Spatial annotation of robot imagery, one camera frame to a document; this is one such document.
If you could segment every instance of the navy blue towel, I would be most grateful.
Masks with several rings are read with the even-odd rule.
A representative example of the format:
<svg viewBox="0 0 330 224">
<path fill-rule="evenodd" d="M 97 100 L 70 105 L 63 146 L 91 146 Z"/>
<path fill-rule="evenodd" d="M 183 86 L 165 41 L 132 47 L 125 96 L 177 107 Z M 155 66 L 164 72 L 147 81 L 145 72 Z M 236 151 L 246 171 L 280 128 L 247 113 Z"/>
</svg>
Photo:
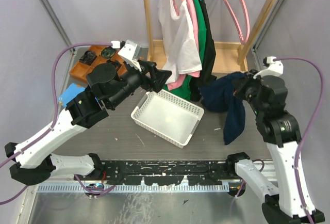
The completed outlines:
<svg viewBox="0 0 330 224">
<path fill-rule="evenodd" d="M 243 101 L 233 95 L 232 80 L 242 78 L 244 74 L 235 72 L 213 81 L 211 86 L 200 87 L 202 104 L 212 112 L 228 112 L 223 130 L 226 145 L 234 141 L 245 128 L 245 109 Z"/>
</svg>

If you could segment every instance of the white basket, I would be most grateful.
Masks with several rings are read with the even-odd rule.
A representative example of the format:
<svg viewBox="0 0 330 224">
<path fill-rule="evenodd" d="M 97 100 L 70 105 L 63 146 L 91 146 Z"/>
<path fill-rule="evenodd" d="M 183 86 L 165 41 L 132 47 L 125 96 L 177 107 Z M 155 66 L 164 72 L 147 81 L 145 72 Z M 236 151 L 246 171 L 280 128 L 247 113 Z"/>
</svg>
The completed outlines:
<svg viewBox="0 0 330 224">
<path fill-rule="evenodd" d="M 137 125 L 183 148 L 195 132 L 204 110 L 168 91 L 147 92 L 131 117 Z"/>
</svg>

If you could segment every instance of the orange tray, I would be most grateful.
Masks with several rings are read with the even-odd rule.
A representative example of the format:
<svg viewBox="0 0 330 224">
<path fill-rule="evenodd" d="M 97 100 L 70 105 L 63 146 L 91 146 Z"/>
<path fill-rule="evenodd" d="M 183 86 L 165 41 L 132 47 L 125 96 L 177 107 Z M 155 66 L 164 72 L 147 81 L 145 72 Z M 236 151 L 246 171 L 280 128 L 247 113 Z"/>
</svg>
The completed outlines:
<svg viewBox="0 0 330 224">
<path fill-rule="evenodd" d="M 69 74 L 71 77 L 75 78 L 78 81 L 84 82 L 87 84 L 86 75 L 93 71 L 93 69 L 102 63 L 106 63 L 108 59 L 100 56 L 101 51 L 105 48 L 105 46 L 91 46 L 88 50 L 94 51 L 97 55 L 95 61 L 93 61 L 92 65 L 86 65 L 81 62 L 77 62 L 76 65 L 70 70 Z M 111 61 L 118 61 L 122 66 L 117 70 L 117 74 L 121 76 L 125 72 L 127 72 L 126 67 L 124 66 L 124 60 L 118 55 L 118 51 L 111 57 Z"/>
</svg>

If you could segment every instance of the blue sponge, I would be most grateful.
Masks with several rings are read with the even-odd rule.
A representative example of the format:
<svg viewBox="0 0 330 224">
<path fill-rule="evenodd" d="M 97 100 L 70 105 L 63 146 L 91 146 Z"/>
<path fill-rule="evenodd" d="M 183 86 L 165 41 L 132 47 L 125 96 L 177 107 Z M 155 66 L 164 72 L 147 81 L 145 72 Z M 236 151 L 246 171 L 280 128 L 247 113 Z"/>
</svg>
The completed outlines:
<svg viewBox="0 0 330 224">
<path fill-rule="evenodd" d="M 75 83 L 72 83 L 64 93 L 62 93 L 61 96 L 58 97 L 58 102 L 63 107 L 66 107 L 68 102 L 73 100 L 79 93 L 83 92 L 85 90 L 84 87 L 77 85 Z"/>
</svg>

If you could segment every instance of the wooden post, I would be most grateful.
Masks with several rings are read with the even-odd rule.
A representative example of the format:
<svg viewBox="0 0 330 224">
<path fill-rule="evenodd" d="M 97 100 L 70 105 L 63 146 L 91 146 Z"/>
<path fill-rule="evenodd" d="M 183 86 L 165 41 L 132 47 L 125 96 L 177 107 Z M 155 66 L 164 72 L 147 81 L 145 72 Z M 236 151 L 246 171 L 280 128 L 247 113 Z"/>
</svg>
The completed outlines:
<svg viewBox="0 0 330 224">
<path fill-rule="evenodd" d="M 153 61 L 155 58 L 155 54 L 154 54 L 154 43 L 153 43 L 153 29 L 152 29 L 151 14 L 150 14 L 150 0 L 143 0 L 143 1 L 144 1 L 146 29 L 148 32 L 148 40 L 149 40 L 149 50 L 148 50 L 147 59 Z"/>
<path fill-rule="evenodd" d="M 269 12 L 271 11 L 272 7 L 276 3 L 276 0 L 266 0 L 262 10 L 250 32 L 249 39 L 247 40 L 246 44 L 242 48 L 241 52 L 239 53 L 238 64 L 241 67 L 244 67 L 244 59 L 246 58 L 247 53 L 249 52 L 250 48 L 252 47 L 255 39 L 257 38 Z"/>
</svg>

